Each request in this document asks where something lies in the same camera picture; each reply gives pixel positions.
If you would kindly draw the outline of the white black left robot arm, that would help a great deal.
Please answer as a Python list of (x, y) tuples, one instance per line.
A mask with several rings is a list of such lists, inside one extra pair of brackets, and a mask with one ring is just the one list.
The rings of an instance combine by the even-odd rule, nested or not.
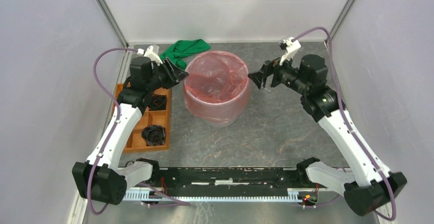
[(134, 127), (152, 103), (154, 92), (176, 86), (189, 74), (168, 59), (156, 63), (148, 57), (134, 58), (129, 71), (100, 142), (84, 162), (72, 168), (82, 198), (118, 205), (128, 189), (141, 182), (154, 187), (161, 180), (161, 173), (147, 161), (138, 160), (118, 169), (119, 161)]

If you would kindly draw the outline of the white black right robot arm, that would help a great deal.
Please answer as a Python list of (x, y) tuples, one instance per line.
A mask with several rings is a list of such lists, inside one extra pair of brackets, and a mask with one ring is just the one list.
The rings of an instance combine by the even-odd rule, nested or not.
[(342, 196), (355, 214), (364, 216), (392, 203), (407, 179), (401, 172), (391, 172), (370, 149), (345, 104), (327, 85), (327, 75), (324, 58), (308, 54), (297, 68), (291, 60), (267, 60), (248, 77), (258, 88), (271, 78), (271, 87), (283, 84), (300, 94), (303, 109), (330, 136), (350, 167), (346, 173), (309, 158), (297, 164), (296, 182), (302, 187), (325, 186)]

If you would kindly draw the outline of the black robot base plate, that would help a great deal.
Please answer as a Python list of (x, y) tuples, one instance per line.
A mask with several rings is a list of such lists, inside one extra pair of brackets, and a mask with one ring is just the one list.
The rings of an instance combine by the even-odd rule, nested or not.
[(284, 167), (168, 167), (145, 183), (171, 197), (273, 197), (288, 189), (317, 187), (296, 169)]

